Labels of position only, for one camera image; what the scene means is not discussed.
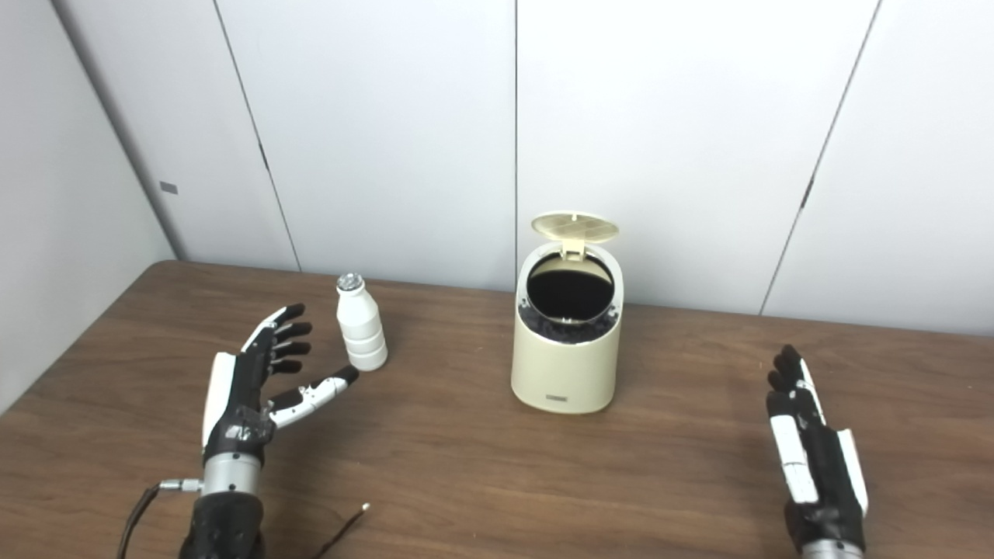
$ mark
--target metal wrist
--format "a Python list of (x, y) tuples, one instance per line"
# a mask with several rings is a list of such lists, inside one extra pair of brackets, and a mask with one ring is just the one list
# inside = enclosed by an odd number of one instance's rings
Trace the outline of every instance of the metal wrist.
[(820, 539), (801, 548), (801, 559), (863, 559), (863, 550), (847, 541)]
[(222, 453), (207, 459), (201, 495), (239, 491), (255, 495), (258, 491), (259, 460), (250, 455)]

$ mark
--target white robotic finger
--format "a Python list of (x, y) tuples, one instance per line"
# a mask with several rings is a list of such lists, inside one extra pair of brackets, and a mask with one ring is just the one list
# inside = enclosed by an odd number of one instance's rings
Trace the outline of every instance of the white robotic finger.
[(268, 316), (268, 317), (267, 317), (267, 318), (266, 318), (265, 320), (263, 320), (262, 322), (260, 322), (260, 323), (258, 324), (258, 326), (256, 326), (256, 327), (255, 327), (255, 330), (253, 330), (253, 331), (252, 331), (252, 334), (251, 334), (251, 336), (249, 336), (249, 337), (248, 337), (248, 339), (246, 340), (246, 343), (245, 343), (245, 345), (243, 345), (243, 346), (242, 346), (242, 353), (245, 353), (245, 352), (246, 352), (246, 351), (247, 351), (247, 350), (249, 349), (249, 346), (251, 346), (251, 343), (252, 343), (253, 341), (255, 341), (255, 338), (256, 338), (256, 337), (258, 336), (258, 334), (259, 334), (260, 332), (262, 332), (262, 331), (263, 331), (264, 329), (266, 329), (266, 328), (273, 328), (273, 329), (275, 329), (275, 328), (276, 328), (276, 326), (278, 326), (278, 325), (279, 325), (279, 324), (277, 324), (277, 323), (275, 322), (275, 320), (276, 320), (277, 318), (279, 318), (279, 316), (280, 316), (281, 314), (283, 314), (283, 312), (284, 312), (285, 310), (286, 310), (286, 307), (284, 307), (284, 308), (281, 308), (280, 310), (278, 310), (278, 311), (274, 312), (273, 314), (271, 314), (270, 316)]
[(838, 432), (839, 447), (842, 448), (842, 458), (846, 461), (846, 470), (849, 471), (849, 482), (853, 486), (856, 500), (863, 509), (863, 517), (866, 518), (867, 507), (870, 506), (870, 497), (867, 495), (866, 481), (863, 479), (863, 467), (860, 466), (860, 456), (856, 452), (856, 440), (853, 439), (853, 432), (849, 429)]
[(800, 361), (801, 373), (804, 375), (803, 380), (797, 381), (797, 388), (806, 389), (811, 393), (811, 397), (814, 398), (814, 405), (818, 408), (818, 417), (821, 418), (821, 424), (825, 424), (825, 412), (821, 409), (821, 400), (818, 399), (818, 391), (814, 388), (814, 380), (811, 378), (811, 373), (807, 370), (807, 363), (803, 359)]
[(348, 366), (330, 377), (274, 396), (269, 400), (269, 418), (277, 429), (296, 423), (344, 392), (357, 378), (359, 371)]
[(798, 504), (818, 502), (818, 488), (811, 477), (807, 453), (797, 433), (797, 424), (792, 416), (769, 418), (773, 430), (776, 450), (780, 454), (780, 467), (790, 490), (790, 498)]

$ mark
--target cable connector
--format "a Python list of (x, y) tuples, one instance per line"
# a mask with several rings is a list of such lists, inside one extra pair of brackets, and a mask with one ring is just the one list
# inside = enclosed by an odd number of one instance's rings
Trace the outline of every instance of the cable connector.
[(202, 479), (185, 477), (182, 479), (163, 479), (159, 481), (159, 490), (162, 491), (183, 491), (184, 493), (196, 493), (204, 487)]

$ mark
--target wooden surface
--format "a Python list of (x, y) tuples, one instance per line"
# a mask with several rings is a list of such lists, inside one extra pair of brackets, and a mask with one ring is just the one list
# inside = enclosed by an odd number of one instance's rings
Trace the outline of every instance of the wooden surface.
[[(331, 277), (150, 269), (0, 418), (0, 557), (113, 556), (141, 490), (199, 476), (213, 355), (307, 303), (296, 378), (346, 363)], [(994, 339), (628, 306), (617, 393), (565, 417), (512, 395), (510, 293), (371, 282), (391, 359), (279, 432), (263, 470), (269, 557), (794, 557), (763, 405), (784, 342), (830, 423), (855, 431), (868, 559), (994, 556)], [(25, 332), (24, 335), (44, 335)], [(165, 493), (129, 557), (175, 557), (193, 495)]]

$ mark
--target open lid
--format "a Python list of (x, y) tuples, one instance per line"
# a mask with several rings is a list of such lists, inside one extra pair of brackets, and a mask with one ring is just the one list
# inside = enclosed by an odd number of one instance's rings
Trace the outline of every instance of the open lid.
[(577, 260), (584, 258), (586, 243), (603, 243), (618, 234), (618, 227), (604, 218), (568, 211), (542, 214), (532, 220), (532, 229), (553, 241), (562, 241), (563, 257), (579, 257)]

